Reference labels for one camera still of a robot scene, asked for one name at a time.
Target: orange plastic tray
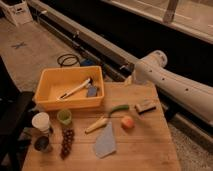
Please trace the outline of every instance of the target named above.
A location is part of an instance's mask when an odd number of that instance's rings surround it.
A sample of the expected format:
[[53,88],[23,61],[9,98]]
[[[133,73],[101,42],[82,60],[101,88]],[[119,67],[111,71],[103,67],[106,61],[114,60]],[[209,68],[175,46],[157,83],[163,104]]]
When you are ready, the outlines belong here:
[[[89,77],[93,79],[93,85],[98,87],[96,97],[86,97],[87,88],[83,88],[66,99],[59,99]],[[97,107],[103,98],[104,83],[99,66],[44,69],[35,93],[36,104],[45,110]]]

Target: grape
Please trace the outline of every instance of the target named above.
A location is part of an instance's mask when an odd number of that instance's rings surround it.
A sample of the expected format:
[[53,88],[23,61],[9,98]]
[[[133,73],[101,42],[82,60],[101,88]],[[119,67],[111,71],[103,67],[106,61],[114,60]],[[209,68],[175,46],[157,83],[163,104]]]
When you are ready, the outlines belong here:
[[74,139],[74,131],[73,129],[70,128],[66,128],[62,130],[62,136],[63,136],[63,140],[61,143],[61,158],[65,159],[71,151],[71,145]]

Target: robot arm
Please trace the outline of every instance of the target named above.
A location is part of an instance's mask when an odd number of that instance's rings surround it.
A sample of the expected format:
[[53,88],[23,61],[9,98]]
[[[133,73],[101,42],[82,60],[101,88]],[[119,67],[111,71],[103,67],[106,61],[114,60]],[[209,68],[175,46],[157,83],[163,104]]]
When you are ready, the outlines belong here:
[[156,50],[138,60],[133,72],[136,83],[154,82],[179,105],[213,126],[213,88],[167,71],[166,55]]

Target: banana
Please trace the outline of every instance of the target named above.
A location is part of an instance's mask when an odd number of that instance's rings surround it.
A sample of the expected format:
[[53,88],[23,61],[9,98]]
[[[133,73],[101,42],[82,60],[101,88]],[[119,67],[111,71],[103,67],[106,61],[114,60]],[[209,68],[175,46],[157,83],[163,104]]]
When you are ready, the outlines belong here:
[[85,130],[85,134],[88,134],[100,127],[105,126],[108,123],[108,118],[104,118],[104,116],[100,117],[100,119],[98,119],[96,122],[94,122],[92,125],[90,125],[86,130]]

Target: cup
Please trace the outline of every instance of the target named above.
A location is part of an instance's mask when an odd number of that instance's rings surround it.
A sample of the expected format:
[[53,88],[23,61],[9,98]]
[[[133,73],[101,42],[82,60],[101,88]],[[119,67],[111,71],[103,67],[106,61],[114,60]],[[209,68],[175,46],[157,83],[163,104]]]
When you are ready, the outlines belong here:
[[49,138],[46,136],[39,137],[34,144],[34,148],[42,153],[48,153],[53,150]]
[[49,115],[45,112],[36,114],[32,119],[32,125],[42,133],[48,134],[50,129]]
[[72,121],[72,113],[69,109],[62,109],[57,113],[57,119],[60,123],[67,126]]

